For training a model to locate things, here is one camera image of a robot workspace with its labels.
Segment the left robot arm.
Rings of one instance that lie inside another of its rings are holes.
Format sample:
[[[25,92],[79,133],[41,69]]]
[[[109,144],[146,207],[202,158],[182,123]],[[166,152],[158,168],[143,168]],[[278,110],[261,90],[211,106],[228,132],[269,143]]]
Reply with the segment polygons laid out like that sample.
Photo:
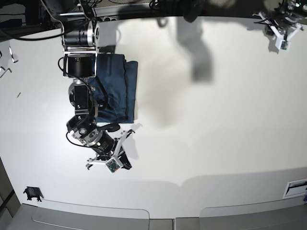
[[[287,30],[297,28],[299,21],[307,17],[306,0],[283,0],[279,2],[270,18],[270,26]]]

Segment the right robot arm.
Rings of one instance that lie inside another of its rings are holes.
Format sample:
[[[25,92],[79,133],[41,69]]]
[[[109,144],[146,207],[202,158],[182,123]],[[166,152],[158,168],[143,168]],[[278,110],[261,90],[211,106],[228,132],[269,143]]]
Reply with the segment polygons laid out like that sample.
[[[69,88],[74,116],[67,122],[67,135],[77,146],[92,149],[95,157],[87,161],[86,168],[104,165],[111,173],[129,170],[132,165],[123,142],[134,131],[122,131],[119,138],[109,134],[118,131],[118,122],[97,125],[100,111],[109,107],[108,94],[97,76],[99,23],[94,11],[85,0],[44,0],[46,11],[61,24],[63,57],[59,69],[64,77],[73,80]]]

